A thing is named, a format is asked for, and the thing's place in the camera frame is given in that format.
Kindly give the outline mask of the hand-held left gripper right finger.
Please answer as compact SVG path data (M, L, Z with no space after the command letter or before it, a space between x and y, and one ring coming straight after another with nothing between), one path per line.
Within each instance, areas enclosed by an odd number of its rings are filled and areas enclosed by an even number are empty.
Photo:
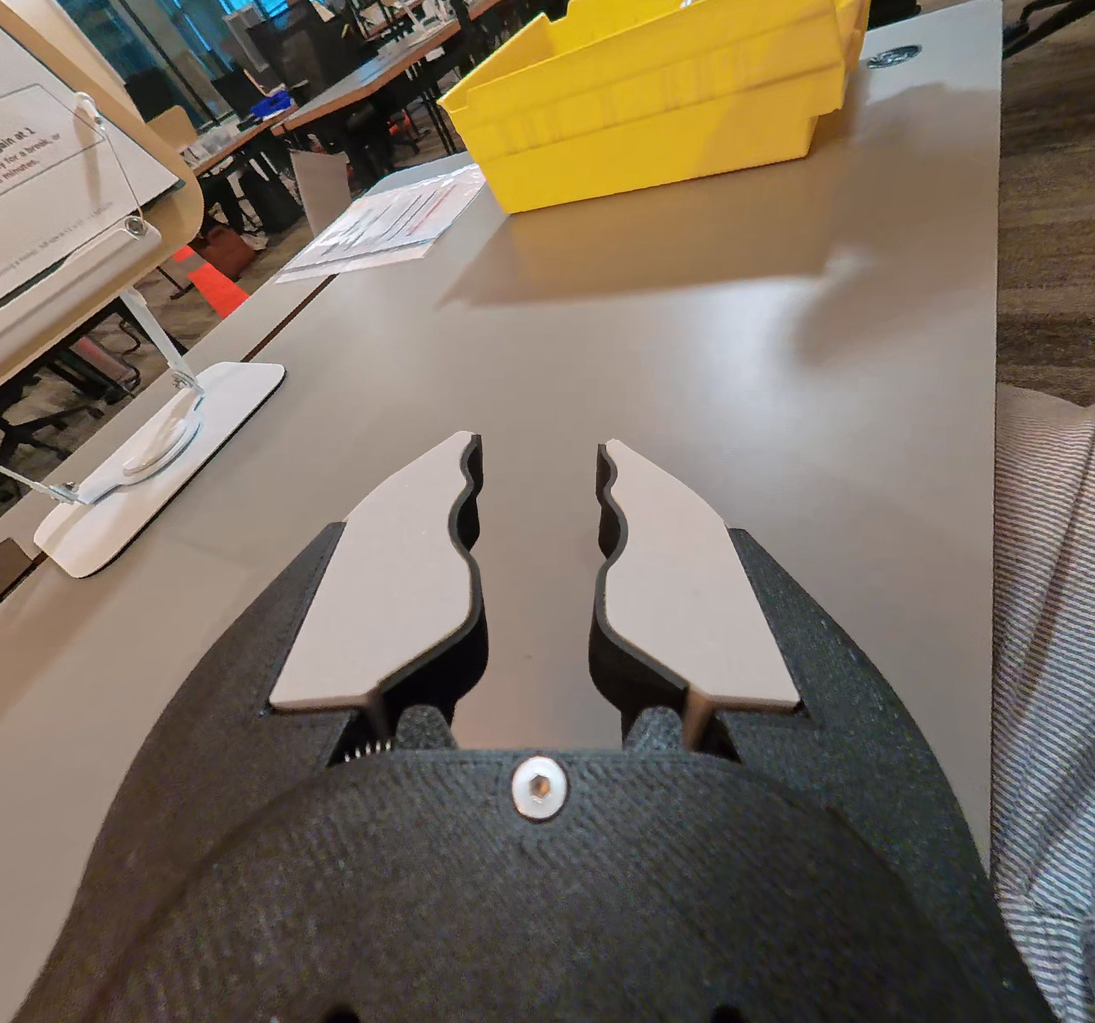
M603 563L588 664L627 738L639 715L675 713L704 742L721 711L802 710L731 530L707 501L627 444L599 444L595 497Z

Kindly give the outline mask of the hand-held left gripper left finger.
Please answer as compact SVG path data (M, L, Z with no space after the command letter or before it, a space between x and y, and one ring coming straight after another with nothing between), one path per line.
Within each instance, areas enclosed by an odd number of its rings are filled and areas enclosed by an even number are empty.
M456 706L486 671L479 565L479 434L459 430L400 468L336 527L334 549L270 689L281 713Z

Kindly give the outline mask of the yellow plastic bin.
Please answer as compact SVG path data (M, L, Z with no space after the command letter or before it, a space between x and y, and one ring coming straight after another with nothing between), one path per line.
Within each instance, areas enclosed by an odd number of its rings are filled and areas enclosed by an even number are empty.
M797 112L789 88L741 104L704 103L505 156L474 153L502 210L515 215L795 161L835 127L835 111Z
M570 0L461 80L443 110L471 156L505 156L788 87L797 112L843 107L871 0Z

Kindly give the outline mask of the grey desk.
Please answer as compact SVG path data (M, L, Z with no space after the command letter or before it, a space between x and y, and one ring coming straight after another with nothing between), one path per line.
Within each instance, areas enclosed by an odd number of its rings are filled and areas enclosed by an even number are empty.
M472 747L595 747L598 442L748 530L899 692L988 850L1002 4L873 30L793 163L507 218L419 261L267 285L193 365L286 380L119 560L2 598L2 908L71 903L132 756L325 522L483 438L489 665Z

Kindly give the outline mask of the sign stand with white base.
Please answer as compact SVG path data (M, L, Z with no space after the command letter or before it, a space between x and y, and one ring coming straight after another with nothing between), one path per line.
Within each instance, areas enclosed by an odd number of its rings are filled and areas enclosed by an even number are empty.
M197 235L201 192L97 51L1 5L1 358L13 379L120 300L168 363L170 399L68 483L2 474L51 499L37 550L82 579L116 560L283 384L277 363L196 371L135 281Z

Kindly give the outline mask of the long wooden table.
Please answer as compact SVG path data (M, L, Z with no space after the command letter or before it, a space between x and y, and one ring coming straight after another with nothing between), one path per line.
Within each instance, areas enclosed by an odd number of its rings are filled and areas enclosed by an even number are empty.
M415 96L423 102L433 130L443 145L445 153L456 154L459 146L448 127L448 118L435 97L437 80L427 69L427 57L458 39L463 42L463 50L471 62L484 59L489 54L489 48L476 47L473 38L486 34L486 23L491 18L496 18L498 10L508 9L517 13L518 5L527 2L528 0L473 0L469 11L469 31L456 19L449 19L426 30L423 36L414 41L399 42L390 51L383 51L323 94L311 99L306 106L276 126L275 134L289 138L298 147L303 147L310 137L321 141L343 142L349 119L357 114L364 102L376 97L392 83L406 80L413 87Z

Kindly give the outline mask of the orange traffic cone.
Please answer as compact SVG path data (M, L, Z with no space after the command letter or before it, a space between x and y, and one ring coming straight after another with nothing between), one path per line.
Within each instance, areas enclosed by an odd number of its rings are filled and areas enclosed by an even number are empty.
M171 258L201 294L219 320L231 317L247 302L249 295L235 281L214 267L212 263L203 257L197 250L185 245Z

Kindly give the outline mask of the person's striped clothing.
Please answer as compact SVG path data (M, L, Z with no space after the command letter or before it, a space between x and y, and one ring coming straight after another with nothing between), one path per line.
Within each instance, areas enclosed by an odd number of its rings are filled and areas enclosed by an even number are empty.
M999 386L992 834L1008 932L1060 1021L1094 1018L1094 413Z

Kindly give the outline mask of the laminated paper sheet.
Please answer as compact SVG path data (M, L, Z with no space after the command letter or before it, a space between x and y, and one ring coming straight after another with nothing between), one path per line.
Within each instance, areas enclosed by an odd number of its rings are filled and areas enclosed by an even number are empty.
M303 281L423 258L486 184L476 164L353 202L276 281Z

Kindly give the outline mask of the brown bag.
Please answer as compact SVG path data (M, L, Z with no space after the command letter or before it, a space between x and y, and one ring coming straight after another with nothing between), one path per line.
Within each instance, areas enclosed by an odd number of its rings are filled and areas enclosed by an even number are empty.
M232 281L237 281L255 262L257 252L228 225L214 222L195 249L207 263Z

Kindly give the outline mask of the black floor lamp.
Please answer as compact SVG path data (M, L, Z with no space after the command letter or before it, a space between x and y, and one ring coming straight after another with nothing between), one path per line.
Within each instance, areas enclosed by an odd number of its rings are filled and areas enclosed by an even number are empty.
M141 37L145 38L148 45L155 51L157 56L159 56L163 61L163 64L168 67L168 70L182 84L182 87L184 87L184 90L191 95L192 101L195 103L195 105L201 107L205 117L214 124L218 123L220 118L216 113L216 111L214 110L212 105L210 105L209 101L201 95L201 93L196 87L194 87L194 84L187 78L187 74L185 74L181 70L178 65L174 62L174 60L170 57L168 51L160 45L153 32L147 26L147 24L145 24L145 21L132 9L132 5L130 5L126 0L113 0L113 1L115 4L120 5L124 14L130 19L132 25L135 25L135 28L138 30L138 33L141 35Z

